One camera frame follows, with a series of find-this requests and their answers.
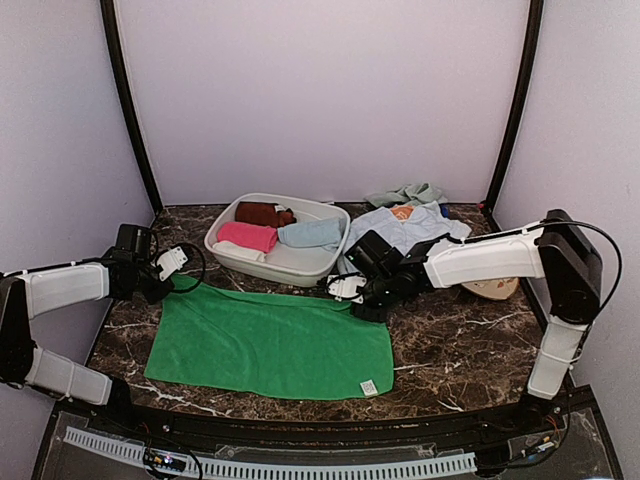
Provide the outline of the green microfiber towel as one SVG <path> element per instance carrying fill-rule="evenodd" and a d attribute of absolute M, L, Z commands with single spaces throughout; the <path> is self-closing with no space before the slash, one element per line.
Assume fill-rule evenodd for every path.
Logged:
<path fill-rule="evenodd" d="M 394 386 L 390 333 L 346 303 L 196 284 L 175 274 L 144 375 L 165 383 L 333 401 Z"/>

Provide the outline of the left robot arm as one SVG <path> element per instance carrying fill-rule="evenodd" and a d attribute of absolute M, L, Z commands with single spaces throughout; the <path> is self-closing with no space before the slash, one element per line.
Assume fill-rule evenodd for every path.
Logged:
<path fill-rule="evenodd" d="M 45 313 L 102 299 L 151 303 L 173 289 L 171 276 L 188 261 L 182 247 L 151 251 L 146 227 L 122 224 L 116 244 L 97 259 L 1 275 L 1 382 L 28 385 L 63 399 L 103 406 L 101 417 L 120 436 L 141 427 L 140 412 L 118 396 L 128 388 L 106 374 L 37 345 L 30 322 Z"/>

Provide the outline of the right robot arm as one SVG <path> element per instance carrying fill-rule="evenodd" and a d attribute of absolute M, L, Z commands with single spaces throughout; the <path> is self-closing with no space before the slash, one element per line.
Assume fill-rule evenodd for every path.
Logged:
<path fill-rule="evenodd" d="M 346 253 L 366 282 L 357 288 L 364 314 L 410 296 L 473 281 L 534 278 L 546 282 L 548 323 L 527 384 L 528 396 L 510 413 L 521 434 L 549 416 L 546 400 L 559 392 L 583 337 L 602 308 L 602 259 L 561 209 L 520 229 L 456 239 L 449 234 L 416 243 L 406 253 L 368 231 Z"/>

